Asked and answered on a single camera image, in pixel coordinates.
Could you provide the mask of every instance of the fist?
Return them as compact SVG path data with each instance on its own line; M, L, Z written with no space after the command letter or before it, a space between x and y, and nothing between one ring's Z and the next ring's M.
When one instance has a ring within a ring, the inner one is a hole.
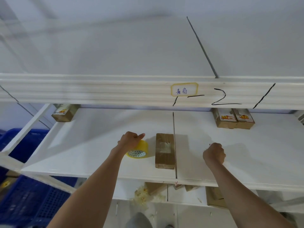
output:
M225 157L226 154L224 153L224 149L219 143L212 143L203 153L203 158L207 165L210 162L219 162L220 164L223 164Z
M140 140L143 139L145 136L144 133L137 135L136 133L132 133L128 131L126 134L124 134L120 141L118 141L118 147L123 150L125 153L134 149Z

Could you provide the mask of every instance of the floor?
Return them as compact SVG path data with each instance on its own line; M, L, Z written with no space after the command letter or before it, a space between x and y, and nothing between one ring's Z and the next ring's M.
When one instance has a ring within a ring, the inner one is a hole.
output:
M136 212L143 212L153 228L165 228L169 224L175 228L237 228L231 214L225 209L166 203L149 203L145 209L135 206L130 201L122 200L112 201L104 228L124 228ZM295 216L298 227L304 228L304 214L295 214Z

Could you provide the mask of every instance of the handwritten label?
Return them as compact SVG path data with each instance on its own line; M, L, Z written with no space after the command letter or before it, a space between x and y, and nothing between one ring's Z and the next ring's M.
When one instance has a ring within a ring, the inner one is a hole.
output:
M199 84L196 82L173 84L171 86L171 95L173 97L194 96L197 94L198 87Z

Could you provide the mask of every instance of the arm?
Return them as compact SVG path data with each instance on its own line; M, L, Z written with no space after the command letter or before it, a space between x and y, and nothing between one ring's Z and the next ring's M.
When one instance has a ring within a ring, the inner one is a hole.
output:
M48 228L103 227L121 160L144 136L132 132L123 135L103 164L63 204Z
M203 158L213 173L238 228L293 228L270 205L240 183L224 166L222 145L213 143Z

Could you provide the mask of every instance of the packing tape roll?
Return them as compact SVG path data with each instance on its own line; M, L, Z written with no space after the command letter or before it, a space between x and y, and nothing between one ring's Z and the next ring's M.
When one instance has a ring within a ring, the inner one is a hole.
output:
M140 140L138 145L128 153L128 157L131 158L145 158L148 156L148 143L146 141Z

